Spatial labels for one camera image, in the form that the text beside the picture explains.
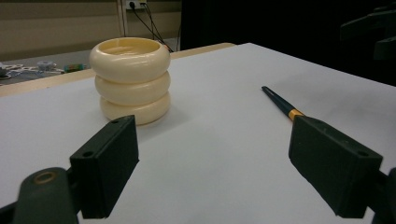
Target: yellow band on pen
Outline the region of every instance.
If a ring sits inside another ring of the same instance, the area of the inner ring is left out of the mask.
[[[294,117],[295,117],[296,115],[302,115],[302,116],[304,116],[304,114],[301,113],[300,111],[298,111],[297,109],[292,109],[292,110],[289,112],[289,118],[290,118],[291,120],[294,120]]]

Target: tabletop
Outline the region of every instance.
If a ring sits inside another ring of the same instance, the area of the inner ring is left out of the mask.
[[[81,223],[371,223],[370,209],[336,216],[293,167],[292,123],[262,86],[382,155],[385,174],[396,164],[395,87],[252,43],[175,57],[168,72],[171,107],[136,128],[140,162],[112,214]],[[84,76],[0,91],[0,206],[29,174],[68,168],[109,122]]]

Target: ribbed container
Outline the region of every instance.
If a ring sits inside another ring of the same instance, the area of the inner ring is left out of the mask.
[[[100,107],[108,119],[134,115],[136,125],[162,117],[170,106],[171,62],[161,43],[139,37],[110,39],[90,54]]]

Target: wall socket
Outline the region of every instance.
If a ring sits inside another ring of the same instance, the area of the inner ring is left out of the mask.
[[[134,3],[134,9],[144,9],[145,7],[140,4],[146,4],[147,0],[126,0],[126,9],[132,9],[130,3]]]

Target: black pen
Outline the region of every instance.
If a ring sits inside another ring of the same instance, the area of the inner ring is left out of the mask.
[[[291,120],[297,115],[304,116],[304,114],[296,109],[293,105],[289,104],[285,99],[280,97],[278,94],[271,91],[268,87],[262,86],[262,90],[267,96],[279,107],[279,109],[288,116]]]

